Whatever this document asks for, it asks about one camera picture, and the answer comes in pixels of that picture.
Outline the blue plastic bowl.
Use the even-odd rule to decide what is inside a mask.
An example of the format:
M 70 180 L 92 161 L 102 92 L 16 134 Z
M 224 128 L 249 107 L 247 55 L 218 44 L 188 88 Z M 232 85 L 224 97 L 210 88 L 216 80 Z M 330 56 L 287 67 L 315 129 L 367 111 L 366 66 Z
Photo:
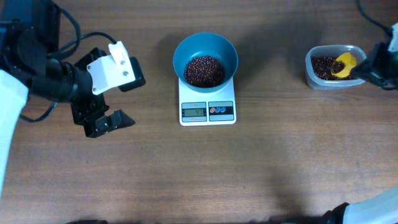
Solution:
M 224 66 L 225 78 L 222 84 L 212 88 L 199 88 L 188 84 L 184 78 L 185 66 L 193 58 L 207 55 L 218 58 Z M 179 80 L 183 81 L 189 89 L 199 93 L 213 93 L 222 89 L 226 86 L 226 82 L 233 79 L 238 69 L 239 59 L 234 45 L 228 39 L 219 34 L 202 32 L 193 34 L 179 43 L 172 63 Z

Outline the white digital kitchen scale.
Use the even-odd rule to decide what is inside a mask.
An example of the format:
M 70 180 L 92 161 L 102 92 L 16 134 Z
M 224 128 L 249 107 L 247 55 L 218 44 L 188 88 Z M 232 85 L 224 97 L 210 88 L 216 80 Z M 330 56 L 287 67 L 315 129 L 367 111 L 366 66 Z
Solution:
M 213 93 L 199 93 L 178 81 L 179 121 L 182 126 L 226 125 L 236 122 L 234 81 Z

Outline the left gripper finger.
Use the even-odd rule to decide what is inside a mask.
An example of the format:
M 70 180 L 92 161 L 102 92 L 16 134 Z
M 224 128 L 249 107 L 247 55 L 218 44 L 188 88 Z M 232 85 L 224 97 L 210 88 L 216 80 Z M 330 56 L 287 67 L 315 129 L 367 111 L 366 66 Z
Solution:
M 139 65 L 139 62 L 137 60 L 137 58 L 135 57 L 130 57 L 130 63 L 132 65 L 132 70 L 134 72 L 134 77 L 136 78 L 133 82 L 129 82 L 127 84 L 121 85 L 118 88 L 122 91 L 122 92 L 127 92 L 139 87 L 142 87 L 146 84 L 146 80 L 144 78 L 144 74 L 142 72 L 142 68 Z
M 123 110 L 117 110 L 110 116 L 87 121 L 83 127 L 86 137 L 98 138 L 111 131 L 133 126 L 135 123 Z

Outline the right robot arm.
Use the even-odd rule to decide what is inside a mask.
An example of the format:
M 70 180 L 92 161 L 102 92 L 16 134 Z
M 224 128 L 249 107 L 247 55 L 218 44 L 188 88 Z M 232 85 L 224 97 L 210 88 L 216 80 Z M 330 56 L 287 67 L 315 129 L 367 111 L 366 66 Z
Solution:
M 377 44 L 350 74 L 383 90 L 397 90 L 397 24 L 389 30 L 391 39 Z M 327 211 L 319 223 L 397 223 L 397 187 L 363 202 L 342 203 Z

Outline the red adzuki beans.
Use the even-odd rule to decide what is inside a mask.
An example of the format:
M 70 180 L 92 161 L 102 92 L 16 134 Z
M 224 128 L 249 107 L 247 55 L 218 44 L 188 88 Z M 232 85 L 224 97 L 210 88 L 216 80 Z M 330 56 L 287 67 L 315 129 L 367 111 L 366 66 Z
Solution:
M 218 58 L 208 55 L 195 57 L 185 66 L 184 78 L 192 86 L 212 88 L 222 84 L 225 69 Z

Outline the yellow plastic measuring scoop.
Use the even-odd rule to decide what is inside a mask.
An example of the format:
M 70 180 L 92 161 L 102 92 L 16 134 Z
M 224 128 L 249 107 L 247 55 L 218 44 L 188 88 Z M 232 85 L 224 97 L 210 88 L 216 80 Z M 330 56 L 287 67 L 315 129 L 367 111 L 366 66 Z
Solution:
M 349 52 L 343 53 L 333 62 L 331 74 L 338 78 L 346 78 L 355 66 L 357 66 L 355 57 Z

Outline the clear plastic container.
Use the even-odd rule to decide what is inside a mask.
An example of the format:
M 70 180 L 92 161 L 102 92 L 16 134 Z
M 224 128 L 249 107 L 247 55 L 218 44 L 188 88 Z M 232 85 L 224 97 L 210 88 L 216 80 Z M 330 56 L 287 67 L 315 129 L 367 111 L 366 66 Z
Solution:
M 311 62 L 312 57 L 337 57 L 347 52 L 349 52 L 357 62 L 362 62 L 366 59 L 364 51 L 355 45 L 321 45 L 309 50 L 305 57 L 305 77 L 307 85 L 314 90 L 340 90 L 363 84 L 364 80 L 361 79 L 323 80 L 315 75 Z

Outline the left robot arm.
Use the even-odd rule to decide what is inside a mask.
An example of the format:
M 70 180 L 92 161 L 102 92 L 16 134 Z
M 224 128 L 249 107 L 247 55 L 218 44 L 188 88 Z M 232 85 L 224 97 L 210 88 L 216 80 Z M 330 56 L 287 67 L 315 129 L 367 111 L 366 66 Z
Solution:
M 141 66 L 122 42 L 109 39 L 108 51 L 91 50 L 76 63 L 68 63 L 86 35 L 72 19 L 73 41 L 59 46 L 60 19 L 68 12 L 53 1 L 3 1 L 1 14 L 1 171 L 16 124 L 30 95 L 50 101 L 46 114 L 68 103 L 75 124 L 97 138 L 130 127 L 134 120 L 121 110 L 108 114 L 104 92 L 127 92 L 145 84 Z

